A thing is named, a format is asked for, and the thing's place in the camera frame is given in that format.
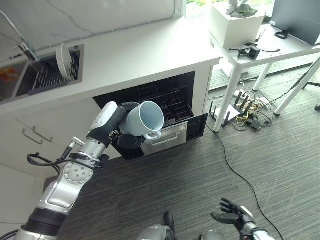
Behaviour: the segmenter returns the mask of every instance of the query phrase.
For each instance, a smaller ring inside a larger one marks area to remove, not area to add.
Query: dishwasher rack
[[[191,107],[183,96],[182,90],[176,90],[147,99],[147,101],[152,101],[161,108],[164,116],[163,127],[167,127],[194,116]]]
[[[61,75],[56,57],[42,60],[41,62],[38,62],[39,65],[33,66],[33,70],[37,73],[32,89],[28,91],[28,95],[55,89],[68,85],[69,82],[78,80],[80,59],[75,52],[70,52],[70,55],[72,63],[69,79],[66,79]]]

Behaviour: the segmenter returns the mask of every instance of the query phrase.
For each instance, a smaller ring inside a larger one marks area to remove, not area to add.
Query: kitchen sink
[[[61,75],[55,52],[41,56],[39,61],[0,67],[0,104],[82,82],[84,45],[70,47],[69,52],[72,59],[69,79]]]

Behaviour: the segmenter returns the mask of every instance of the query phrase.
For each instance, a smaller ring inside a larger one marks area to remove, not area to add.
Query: white planter box
[[[254,43],[265,14],[258,11],[254,16],[235,18],[226,14],[227,2],[211,5],[209,30],[218,43],[226,50]]]

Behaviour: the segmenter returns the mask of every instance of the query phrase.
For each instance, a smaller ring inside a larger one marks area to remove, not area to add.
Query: white mug
[[[160,130],[164,123],[165,117],[161,108],[153,101],[145,101],[131,110],[119,127],[123,134],[156,140],[161,138]],[[155,133],[156,136],[149,136],[151,133]]]

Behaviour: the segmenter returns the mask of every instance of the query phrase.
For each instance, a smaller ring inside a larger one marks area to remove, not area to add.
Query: orange object
[[[5,83],[17,81],[19,79],[19,74],[13,67],[6,67],[0,69],[0,79]]]

